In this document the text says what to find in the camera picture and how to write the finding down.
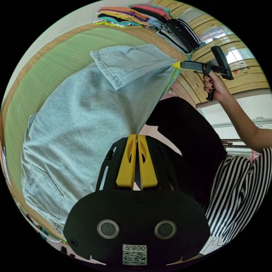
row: yellow tip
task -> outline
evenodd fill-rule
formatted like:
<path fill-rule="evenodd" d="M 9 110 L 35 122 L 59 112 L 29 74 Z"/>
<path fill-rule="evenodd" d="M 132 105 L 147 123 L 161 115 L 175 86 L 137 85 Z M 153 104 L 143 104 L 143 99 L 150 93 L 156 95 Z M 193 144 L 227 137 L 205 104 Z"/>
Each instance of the yellow tip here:
<path fill-rule="evenodd" d="M 176 62 L 176 63 L 172 64 L 172 66 L 175 67 L 175 68 L 177 68 L 177 69 L 181 69 L 180 68 L 180 63 L 181 63 L 181 61 Z"/>

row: screw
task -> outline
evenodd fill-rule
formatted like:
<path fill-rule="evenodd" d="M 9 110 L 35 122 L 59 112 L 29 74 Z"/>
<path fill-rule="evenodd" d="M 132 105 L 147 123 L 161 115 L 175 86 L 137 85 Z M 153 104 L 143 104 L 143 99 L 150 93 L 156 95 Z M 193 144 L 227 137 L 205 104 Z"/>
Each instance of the screw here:
<path fill-rule="evenodd" d="M 142 200 L 142 197 L 140 195 L 134 195 L 132 197 L 132 200 L 135 202 L 135 203 L 139 203 L 141 200 Z"/>
<path fill-rule="evenodd" d="M 71 239 L 70 244 L 77 247 L 77 241 L 75 239 Z"/>

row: hand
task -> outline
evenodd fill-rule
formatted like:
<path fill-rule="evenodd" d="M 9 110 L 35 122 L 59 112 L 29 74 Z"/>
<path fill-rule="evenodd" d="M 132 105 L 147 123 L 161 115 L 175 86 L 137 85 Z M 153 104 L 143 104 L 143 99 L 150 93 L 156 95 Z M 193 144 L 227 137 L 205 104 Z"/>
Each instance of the hand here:
<path fill-rule="evenodd" d="M 204 91 L 207 93 L 211 93 L 213 91 L 213 99 L 217 100 L 218 102 L 230 95 L 224 81 L 217 76 L 214 71 L 211 71 L 209 76 L 203 76 Z"/>

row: black striped shirt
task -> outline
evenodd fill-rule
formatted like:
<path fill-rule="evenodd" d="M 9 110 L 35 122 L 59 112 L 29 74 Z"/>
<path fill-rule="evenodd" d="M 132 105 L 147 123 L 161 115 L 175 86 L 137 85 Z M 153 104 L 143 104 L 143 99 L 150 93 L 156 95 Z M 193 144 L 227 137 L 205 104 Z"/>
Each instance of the black striped shirt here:
<path fill-rule="evenodd" d="M 253 161 L 228 155 L 220 164 L 206 216 L 211 236 L 231 241 L 261 205 L 272 179 L 272 147 Z"/>

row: window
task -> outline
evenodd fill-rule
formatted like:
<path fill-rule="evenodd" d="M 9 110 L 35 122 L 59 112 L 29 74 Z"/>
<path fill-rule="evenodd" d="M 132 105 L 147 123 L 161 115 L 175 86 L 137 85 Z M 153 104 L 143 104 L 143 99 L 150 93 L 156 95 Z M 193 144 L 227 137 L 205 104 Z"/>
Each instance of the window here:
<path fill-rule="evenodd" d="M 209 30 L 204 31 L 202 34 L 200 34 L 198 37 L 203 43 L 210 43 L 215 39 L 224 37 L 226 35 L 234 34 L 233 31 L 231 31 L 228 27 L 221 25 L 216 26 L 213 28 L 210 28 Z"/>
<path fill-rule="evenodd" d="M 229 51 L 225 53 L 225 56 L 227 58 L 228 64 L 238 62 L 243 59 L 254 59 L 254 55 L 251 53 L 251 51 L 248 48 L 242 48 L 242 49 L 235 49 L 232 51 Z M 218 65 L 216 59 L 213 59 L 209 61 L 209 63 L 212 63 L 214 65 Z"/>

